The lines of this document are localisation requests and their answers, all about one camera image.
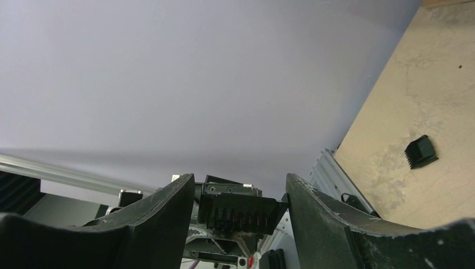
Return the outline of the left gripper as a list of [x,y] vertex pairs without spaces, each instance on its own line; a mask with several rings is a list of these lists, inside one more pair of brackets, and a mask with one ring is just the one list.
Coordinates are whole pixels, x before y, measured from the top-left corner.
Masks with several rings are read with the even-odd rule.
[[287,193],[268,198],[251,184],[207,175],[195,184],[183,258],[251,268],[260,242],[274,234],[289,205]]

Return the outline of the small black comb guard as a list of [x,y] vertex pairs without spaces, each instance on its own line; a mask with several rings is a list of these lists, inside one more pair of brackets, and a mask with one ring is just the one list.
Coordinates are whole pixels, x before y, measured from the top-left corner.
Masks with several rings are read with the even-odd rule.
[[410,142],[404,150],[404,154],[410,169],[422,168],[439,159],[435,146],[426,134]]

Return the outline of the large black comb guard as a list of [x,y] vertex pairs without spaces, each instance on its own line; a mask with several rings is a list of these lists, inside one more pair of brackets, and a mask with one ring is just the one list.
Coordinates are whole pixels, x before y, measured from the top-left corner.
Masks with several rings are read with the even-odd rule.
[[202,194],[197,222],[224,233],[271,235],[289,205],[287,194],[282,201],[232,193]]

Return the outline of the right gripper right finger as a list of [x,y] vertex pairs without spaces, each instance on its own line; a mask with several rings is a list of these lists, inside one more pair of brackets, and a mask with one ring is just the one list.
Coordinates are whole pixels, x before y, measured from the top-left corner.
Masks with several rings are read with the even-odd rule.
[[364,213],[286,177],[289,213],[301,268],[473,268],[474,219],[431,229]]

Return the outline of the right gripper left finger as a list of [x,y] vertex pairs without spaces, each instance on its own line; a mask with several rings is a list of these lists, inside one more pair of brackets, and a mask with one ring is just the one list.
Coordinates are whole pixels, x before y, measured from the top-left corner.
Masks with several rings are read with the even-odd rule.
[[194,203],[184,174],[82,226],[53,227],[1,214],[2,268],[179,268]]

